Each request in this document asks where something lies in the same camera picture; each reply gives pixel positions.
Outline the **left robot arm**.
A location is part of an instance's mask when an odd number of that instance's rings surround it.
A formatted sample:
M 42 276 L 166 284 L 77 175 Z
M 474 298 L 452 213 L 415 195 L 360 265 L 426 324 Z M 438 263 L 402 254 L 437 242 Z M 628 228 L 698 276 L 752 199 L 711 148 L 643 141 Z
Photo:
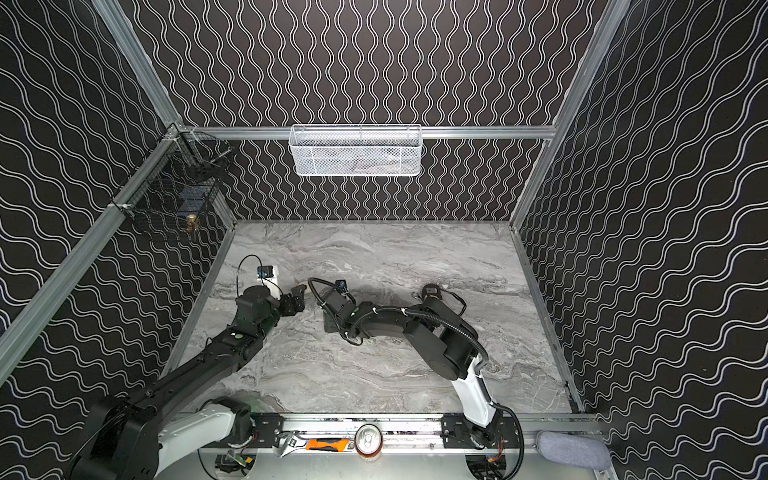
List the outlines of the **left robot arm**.
M 281 318 L 304 310 L 306 289 L 300 284 L 275 298 L 266 286 L 246 288 L 236 299 L 233 321 L 191 360 L 146 387 L 93 404 L 65 477 L 154 477 L 164 449 L 161 428 L 209 387 L 247 365 Z

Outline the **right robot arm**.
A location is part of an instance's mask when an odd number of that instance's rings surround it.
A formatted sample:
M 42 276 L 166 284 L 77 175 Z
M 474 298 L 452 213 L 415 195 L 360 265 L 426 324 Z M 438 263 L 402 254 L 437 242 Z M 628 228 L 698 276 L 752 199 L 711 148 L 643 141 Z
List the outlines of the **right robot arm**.
M 435 373 L 451 382 L 459 397 L 465 431 L 456 437 L 476 449 L 499 448 L 503 411 L 482 375 L 489 361 L 477 332 L 441 299 L 427 297 L 409 307 L 356 303 L 349 294 L 330 291 L 318 305 L 326 330 L 360 346 L 374 337 L 406 340 Z

